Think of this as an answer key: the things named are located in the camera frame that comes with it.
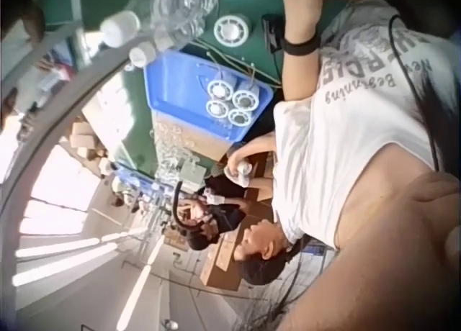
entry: blue crate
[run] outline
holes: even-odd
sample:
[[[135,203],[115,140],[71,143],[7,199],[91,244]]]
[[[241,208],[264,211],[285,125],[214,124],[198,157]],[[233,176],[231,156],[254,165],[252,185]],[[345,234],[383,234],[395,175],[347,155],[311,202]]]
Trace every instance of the blue crate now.
[[[220,69],[234,75],[237,85],[242,81],[251,81],[248,76],[231,68]],[[246,127],[223,126],[205,108],[210,99],[207,85],[215,79],[220,69],[213,62],[193,55],[175,51],[163,54],[144,69],[149,107],[228,142],[242,141],[272,100],[274,92],[265,83],[255,81],[259,87],[259,106],[253,111],[253,121]]]

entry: black wristband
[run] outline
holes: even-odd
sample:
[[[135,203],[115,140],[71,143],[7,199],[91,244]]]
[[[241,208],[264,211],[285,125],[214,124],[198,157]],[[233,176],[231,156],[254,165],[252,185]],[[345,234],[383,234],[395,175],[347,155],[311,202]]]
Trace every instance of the black wristband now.
[[[320,47],[320,36],[317,35],[315,31],[314,36],[307,42],[292,44],[288,42],[285,38],[282,38],[280,45],[284,52],[294,56],[306,56],[314,52]]]

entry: electric wire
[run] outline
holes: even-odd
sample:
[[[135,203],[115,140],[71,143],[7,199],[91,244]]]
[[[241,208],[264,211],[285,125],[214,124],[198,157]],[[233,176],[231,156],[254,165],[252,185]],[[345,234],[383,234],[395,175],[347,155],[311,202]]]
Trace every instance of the electric wire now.
[[[192,42],[192,45],[195,45],[197,47],[201,47],[203,49],[206,49],[206,50],[212,50],[214,53],[218,54],[220,56],[220,58],[222,58],[225,62],[227,62],[229,65],[233,66],[236,70],[242,72],[242,73],[245,73],[245,74],[248,74],[248,72],[246,72],[243,68],[247,68],[247,70],[250,70],[252,71],[253,68],[250,64],[244,62],[244,61],[241,61],[239,60],[238,58],[234,58],[233,56],[230,56],[228,54],[225,54],[223,52],[221,52],[218,48],[212,46],[210,43],[207,43],[203,40],[201,40],[200,38],[197,38],[194,42]],[[270,80],[271,82],[273,82],[274,84],[270,85],[274,88],[277,88],[277,89],[280,89],[281,88],[281,85],[280,85],[280,80],[277,80],[276,78],[270,76],[269,74],[259,70],[259,69],[255,69],[255,71],[267,78],[268,80]]]

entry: blue container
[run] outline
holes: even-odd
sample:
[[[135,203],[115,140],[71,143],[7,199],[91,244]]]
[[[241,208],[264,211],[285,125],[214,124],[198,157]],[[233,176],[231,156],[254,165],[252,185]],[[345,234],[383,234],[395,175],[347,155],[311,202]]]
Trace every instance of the blue container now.
[[[115,175],[120,178],[124,183],[130,184],[142,191],[144,194],[151,194],[153,191],[157,191],[161,188],[161,185],[154,181],[150,176],[140,173],[139,171],[134,171],[131,168],[128,168],[122,163],[115,163],[117,170]]]
[[[224,119],[211,117],[205,108],[210,100],[207,85],[219,73],[211,61],[181,52],[167,52],[144,69],[146,95],[151,109],[175,117],[187,124],[224,139],[240,142],[258,119],[274,95],[265,83],[255,81],[259,87],[259,106],[253,111],[252,122],[246,127],[233,126]],[[222,72],[237,78],[237,85],[251,79],[231,68],[221,67]]]
[[[301,250],[302,253],[309,253],[312,255],[318,255],[322,256],[325,254],[326,247],[323,245],[309,245],[303,250]]]

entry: workbench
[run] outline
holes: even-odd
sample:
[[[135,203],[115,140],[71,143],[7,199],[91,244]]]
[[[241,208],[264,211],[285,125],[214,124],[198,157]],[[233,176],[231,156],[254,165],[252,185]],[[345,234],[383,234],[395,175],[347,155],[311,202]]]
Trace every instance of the workbench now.
[[[99,24],[105,17],[121,10],[128,0],[81,0],[81,10],[86,31],[99,29]],[[347,1],[325,0],[323,15],[319,30],[323,31],[331,20],[346,6]],[[248,41],[240,47],[228,48],[220,46],[212,33],[213,24],[218,17],[226,14],[243,14],[251,21],[251,35]],[[270,76],[277,77],[277,66],[272,55],[264,47],[264,36],[261,27],[263,14],[283,14],[282,0],[219,0],[219,6],[207,18],[207,27],[201,39],[217,47],[222,53],[253,63],[257,69]],[[186,51],[194,55],[205,57],[200,49],[187,47]],[[277,53],[278,68],[282,67],[282,54]],[[148,108],[144,78],[142,71],[121,71],[124,88],[128,94],[133,126],[126,138],[122,141],[125,150],[118,152],[128,153],[130,160],[138,170],[152,175],[156,168],[156,152],[151,137],[152,117]],[[201,165],[210,168],[213,160],[202,157]]]

